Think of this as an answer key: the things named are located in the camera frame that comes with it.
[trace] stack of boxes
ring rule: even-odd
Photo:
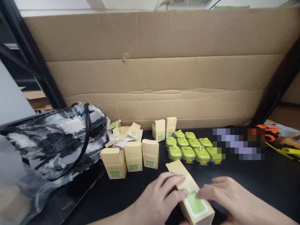
[[[127,142],[125,144],[125,159],[128,172],[143,170],[142,144],[140,142]]]
[[[144,167],[157,169],[159,160],[159,143],[155,140],[142,140]]]
[[[122,179],[126,177],[127,168],[125,151],[119,148],[105,148],[100,152],[109,179]]]

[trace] cardboard tear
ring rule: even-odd
[[[127,61],[130,59],[128,52],[125,52],[122,56],[122,62],[126,65]]]

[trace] green plastic container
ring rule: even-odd
[[[181,130],[175,131],[175,132],[173,133],[173,137],[174,137],[174,138],[184,137],[184,133],[183,133]]]
[[[214,165],[218,165],[222,162],[222,154],[218,153],[221,152],[221,150],[217,149],[216,147],[207,147],[206,151],[210,155],[210,163]]]
[[[199,138],[199,142],[205,148],[213,146],[211,141],[207,137],[206,138]]]
[[[200,148],[194,148],[194,152],[196,154],[196,162],[198,162],[200,166],[207,166],[210,160],[210,155],[204,147],[201,146]]]
[[[184,146],[188,146],[188,140],[185,137],[177,138],[177,145],[181,148]]]
[[[176,160],[181,160],[182,158],[182,153],[181,150],[178,146],[170,146],[169,147],[169,160],[171,162],[176,161]]]
[[[168,138],[166,139],[166,147],[167,147],[167,149],[169,149],[169,147],[175,146],[175,145],[177,145],[177,141],[176,141],[175,138],[173,138],[173,137],[168,137]]]
[[[189,139],[188,143],[189,143],[190,147],[193,148],[193,149],[201,147],[201,144],[197,139]]]
[[[182,147],[182,161],[186,164],[191,164],[194,162],[196,155],[191,147]]]
[[[185,132],[184,134],[186,139],[196,139],[196,136],[193,132]]]

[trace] cardboard sheet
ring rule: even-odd
[[[148,130],[167,117],[179,129],[248,123],[300,35],[299,8],[24,19],[68,106]]]

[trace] box flap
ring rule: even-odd
[[[142,140],[143,154],[157,156],[159,154],[159,143],[155,140]]]
[[[142,158],[142,144],[140,142],[127,142],[124,148],[126,159]]]
[[[105,165],[122,164],[124,160],[124,150],[119,148],[104,148],[100,152],[101,159]]]
[[[46,95],[43,91],[26,91],[22,92],[24,97],[27,99],[45,98]]]
[[[166,129],[166,121],[164,119],[156,120],[155,121],[155,129],[158,130],[165,130]]]

